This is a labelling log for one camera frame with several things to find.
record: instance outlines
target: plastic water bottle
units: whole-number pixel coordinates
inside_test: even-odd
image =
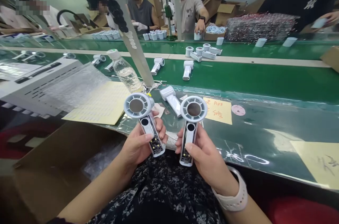
[[[119,51],[116,49],[110,49],[107,51],[107,55],[113,60],[113,69],[120,81],[125,84],[128,90],[131,93],[143,92],[144,87],[138,79],[135,70],[120,56]]]

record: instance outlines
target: bottle cap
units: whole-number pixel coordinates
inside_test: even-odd
[[[118,59],[120,57],[119,51],[117,49],[110,49],[106,54],[112,60]]]

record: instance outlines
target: wristwatch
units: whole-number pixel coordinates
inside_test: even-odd
[[[204,20],[204,23],[205,23],[206,18],[205,18],[204,16],[200,16],[199,19],[203,19],[203,20]]]
[[[236,170],[233,167],[227,166],[229,171],[233,172],[239,180],[239,192],[235,197],[232,196],[222,196],[212,188],[212,191],[214,195],[216,196],[216,199],[219,201],[221,207],[225,209],[226,211],[231,212],[238,212],[245,209],[247,205],[247,189],[246,189],[246,183],[242,176],[240,175],[239,171]]]

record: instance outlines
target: gray tank top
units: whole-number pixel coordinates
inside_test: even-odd
[[[131,19],[140,22],[146,26],[154,26],[152,21],[152,8],[153,5],[148,0],[143,0],[140,7],[133,0],[128,0],[128,9],[130,10]]]

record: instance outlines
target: yellow sticky note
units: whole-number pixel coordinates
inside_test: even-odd
[[[339,190],[339,143],[290,142],[321,187]]]
[[[114,125],[124,112],[124,102],[129,94],[122,82],[109,81],[91,92],[83,104],[63,119]]]
[[[223,122],[232,125],[232,104],[226,101],[220,101],[204,97],[207,104],[207,119]]]

